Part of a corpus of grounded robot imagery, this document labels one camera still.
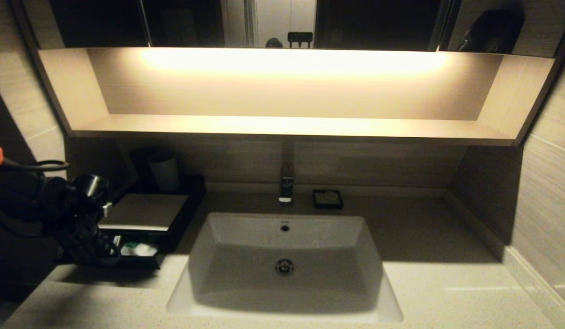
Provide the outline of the white sachet green cap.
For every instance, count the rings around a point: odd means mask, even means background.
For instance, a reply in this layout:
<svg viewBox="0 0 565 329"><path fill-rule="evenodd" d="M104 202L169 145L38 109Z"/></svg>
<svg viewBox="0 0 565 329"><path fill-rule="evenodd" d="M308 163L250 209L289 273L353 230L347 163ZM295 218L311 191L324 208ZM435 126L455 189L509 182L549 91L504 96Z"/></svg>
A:
<svg viewBox="0 0 565 329"><path fill-rule="evenodd" d="M151 257L155 256L158 251L159 247L157 245L144 242L126 242L120 249L120 254L131 257Z"/></svg>

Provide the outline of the grey plastic cup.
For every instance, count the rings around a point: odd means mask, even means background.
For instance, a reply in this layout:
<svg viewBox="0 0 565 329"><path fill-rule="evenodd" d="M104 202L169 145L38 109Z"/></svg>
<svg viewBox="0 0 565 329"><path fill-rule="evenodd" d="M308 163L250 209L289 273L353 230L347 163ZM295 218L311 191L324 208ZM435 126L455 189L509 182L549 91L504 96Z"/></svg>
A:
<svg viewBox="0 0 565 329"><path fill-rule="evenodd" d="M174 154L157 152L147 158L147 163L160 192L174 192L178 189L180 181Z"/></svg>

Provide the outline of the grey metal plate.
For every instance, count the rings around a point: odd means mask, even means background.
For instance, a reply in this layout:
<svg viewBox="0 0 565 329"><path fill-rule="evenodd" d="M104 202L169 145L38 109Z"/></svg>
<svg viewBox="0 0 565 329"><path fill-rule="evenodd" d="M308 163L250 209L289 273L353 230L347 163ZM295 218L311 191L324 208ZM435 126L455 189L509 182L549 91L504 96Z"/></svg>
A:
<svg viewBox="0 0 565 329"><path fill-rule="evenodd" d="M166 232L187 200L185 195L126 194L98 226L101 229Z"/></svg>

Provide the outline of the black storage box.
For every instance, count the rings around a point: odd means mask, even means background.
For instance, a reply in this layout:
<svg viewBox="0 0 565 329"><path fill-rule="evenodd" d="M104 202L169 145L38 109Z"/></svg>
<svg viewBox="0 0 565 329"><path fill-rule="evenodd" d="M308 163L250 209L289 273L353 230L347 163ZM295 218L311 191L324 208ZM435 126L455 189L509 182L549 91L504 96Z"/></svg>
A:
<svg viewBox="0 0 565 329"><path fill-rule="evenodd" d="M186 176L184 185L174 192L130 192L129 194L169 194L188 196L188 199L183 208L180 210L176 220L172 223L169 230L166 231L169 235L169 242L171 244L170 251L174 251L192 221L193 216L195 215L197 208L199 208L206 192L207 188L204 177L200 175L191 175Z"/></svg>

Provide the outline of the white ceramic sink basin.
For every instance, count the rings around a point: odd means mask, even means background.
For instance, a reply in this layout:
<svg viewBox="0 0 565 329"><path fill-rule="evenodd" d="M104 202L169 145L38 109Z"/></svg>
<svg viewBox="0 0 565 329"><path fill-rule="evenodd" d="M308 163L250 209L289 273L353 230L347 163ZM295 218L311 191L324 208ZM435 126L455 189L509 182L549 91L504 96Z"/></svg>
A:
<svg viewBox="0 0 565 329"><path fill-rule="evenodd" d="M277 260L294 263L278 275ZM402 323L404 315L364 218L207 216L167 312L181 316Z"/></svg>

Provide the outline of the chrome faucet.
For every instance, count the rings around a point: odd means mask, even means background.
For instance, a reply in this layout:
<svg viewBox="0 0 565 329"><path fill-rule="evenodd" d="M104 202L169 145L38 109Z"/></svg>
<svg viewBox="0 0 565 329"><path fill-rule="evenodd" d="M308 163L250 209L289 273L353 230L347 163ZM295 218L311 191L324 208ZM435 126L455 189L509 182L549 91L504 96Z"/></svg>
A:
<svg viewBox="0 0 565 329"><path fill-rule="evenodd" d="M293 187L295 181L294 173L294 145L292 142L281 144L281 167L280 167L280 194L278 202L282 207L290 207L293 204Z"/></svg>

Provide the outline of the black soap dish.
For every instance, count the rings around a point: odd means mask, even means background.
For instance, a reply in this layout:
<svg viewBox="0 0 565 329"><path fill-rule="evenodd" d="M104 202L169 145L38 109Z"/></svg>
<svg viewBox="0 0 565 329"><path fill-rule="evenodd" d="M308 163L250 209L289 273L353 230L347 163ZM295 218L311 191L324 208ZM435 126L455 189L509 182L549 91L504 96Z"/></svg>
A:
<svg viewBox="0 0 565 329"><path fill-rule="evenodd" d="M314 207L317 208L317 209L342 209L343 208L343 200L342 200L341 193L339 192L339 190L330 190L330 191L337 192L337 194L339 196L339 201L337 203L326 203L326 202L324 202L321 195L325 191L329 191L329 190L314 190L313 191L312 196L313 196L313 201L314 201Z"/></svg>

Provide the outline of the small black device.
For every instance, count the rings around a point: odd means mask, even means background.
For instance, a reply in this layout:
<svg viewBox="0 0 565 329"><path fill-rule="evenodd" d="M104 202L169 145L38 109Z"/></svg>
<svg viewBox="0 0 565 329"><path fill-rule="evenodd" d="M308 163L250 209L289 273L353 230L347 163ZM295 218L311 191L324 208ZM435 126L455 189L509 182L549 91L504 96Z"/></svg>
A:
<svg viewBox="0 0 565 329"><path fill-rule="evenodd" d="M293 48L296 44L297 48L303 48L303 44L306 43L306 48L311 48L311 44L314 39L314 34L312 32L288 32L287 41L289 43L289 48Z"/></svg>

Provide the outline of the mirror cabinet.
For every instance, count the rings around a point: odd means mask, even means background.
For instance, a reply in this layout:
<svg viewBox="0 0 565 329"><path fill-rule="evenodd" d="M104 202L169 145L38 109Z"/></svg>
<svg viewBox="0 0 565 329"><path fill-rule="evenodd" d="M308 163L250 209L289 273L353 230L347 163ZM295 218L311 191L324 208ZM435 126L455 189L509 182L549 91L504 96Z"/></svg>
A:
<svg viewBox="0 0 565 329"><path fill-rule="evenodd" d="M311 48L455 50L484 12L522 13L512 55L552 58L565 0L11 0L36 48L266 48L312 32Z"/></svg>

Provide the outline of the black wall hair dryer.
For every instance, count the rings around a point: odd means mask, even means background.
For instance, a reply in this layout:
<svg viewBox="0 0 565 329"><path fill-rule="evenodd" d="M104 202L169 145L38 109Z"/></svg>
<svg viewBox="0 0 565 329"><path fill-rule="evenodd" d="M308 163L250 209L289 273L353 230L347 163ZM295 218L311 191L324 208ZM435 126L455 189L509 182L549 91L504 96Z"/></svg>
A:
<svg viewBox="0 0 565 329"><path fill-rule="evenodd" d="M511 54L523 27L522 13L494 9L482 13L456 46L458 52Z"/></svg>

